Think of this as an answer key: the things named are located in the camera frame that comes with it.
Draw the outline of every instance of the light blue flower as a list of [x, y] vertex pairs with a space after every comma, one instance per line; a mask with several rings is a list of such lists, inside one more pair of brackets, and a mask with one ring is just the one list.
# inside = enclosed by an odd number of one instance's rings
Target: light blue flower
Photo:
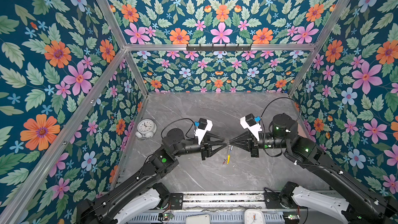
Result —
[[18, 99], [20, 99], [21, 96], [17, 96], [15, 93], [12, 94], [11, 96], [8, 96], [7, 99], [11, 100], [11, 104], [15, 104], [15, 102], [19, 103], [20, 101]]
[[44, 91], [48, 92], [48, 95], [51, 95], [54, 93], [54, 87], [51, 87], [51, 85], [49, 85], [47, 88], [44, 88]]
[[35, 30], [30, 30], [28, 27], [25, 27], [25, 29], [27, 30], [26, 32], [25, 32], [25, 34], [27, 34], [27, 35], [29, 35], [30, 36], [30, 38], [32, 38], [32, 37], [36, 37], [36, 34], [35, 34]]
[[51, 105], [48, 105], [48, 106], [42, 105], [42, 106], [44, 108], [44, 110], [41, 111], [42, 113], [46, 113], [46, 115], [48, 115], [49, 112], [52, 112]]
[[23, 142], [19, 143], [15, 140], [14, 144], [14, 146], [10, 147], [10, 150], [14, 150], [15, 153], [18, 153], [19, 150], [23, 150]]

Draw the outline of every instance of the small blue flower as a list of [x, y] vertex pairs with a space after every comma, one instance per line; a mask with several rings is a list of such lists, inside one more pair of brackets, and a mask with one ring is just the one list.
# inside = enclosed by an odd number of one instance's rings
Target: small blue flower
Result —
[[20, 99], [21, 96], [17, 96], [15, 93], [12, 94], [11, 96], [8, 96], [7, 99], [11, 100], [11, 104], [15, 104], [15, 102], [19, 103], [20, 101], [18, 99]]
[[60, 179], [62, 177], [62, 170], [58, 170], [58, 173], [55, 176]]
[[41, 111], [42, 113], [46, 113], [46, 115], [48, 115], [49, 112], [52, 112], [52, 109], [50, 109], [50, 108], [51, 108], [51, 105], [48, 105], [48, 106], [42, 105], [42, 106], [43, 106], [43, 108], [44, 108], [44, 110]]
[[64, 218], [66, 218], [66, 219], [69, 219], [69, 217], [71, 217], [72, 216], [72, 209], [68, 209], [67, 210], [67, 214], [64, 216]]
[[17, 140], [14, 142], [14, 146], [10, 147], [10, 150], [14, 150], [15, 153], [18, 153], [19, 150], [23, 150], [23, 142], [18, 142]]
[[91, 51], [88, 49], [88, 47], [86, 47], [86, 49], [84, 50], [84, 52], [86, 53], [86, 55], [89, 55]]
[[72, 159], [71, 159], [69, 162], [67, 162], [67, 169], [71, 169], [73, 164], [74, 164], [74, 162], [72, 162]]
[[25, 28], [27, 31], [25, 32], [25, 34], [27, 34], [27, 35], [29, 35], [30, 36], [30, 38], [32, 38], [32, 37], [36, 37], [36, 34], [35, 34], [35, 30], [30, 30], [28, 27], [26, 27]]
[[54, 93], [54, 87], [51, 87], [50, 85], [44, 89], [44, 91], [48, 92], [48, 95], [51, 95], [52, 93]]

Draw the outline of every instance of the white clock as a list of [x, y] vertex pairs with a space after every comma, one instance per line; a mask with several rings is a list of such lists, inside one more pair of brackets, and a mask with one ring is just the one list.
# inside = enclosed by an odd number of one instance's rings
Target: white clock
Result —
[[138, 123], [137, 132], [135, 135], [138, 138], [151, 138], [157, 130], [155, 122], [151, 119], [144, 119]]
[[258, 209], [247, 209], [244, 215], [245, 224], [265, 224], [264, 214]]

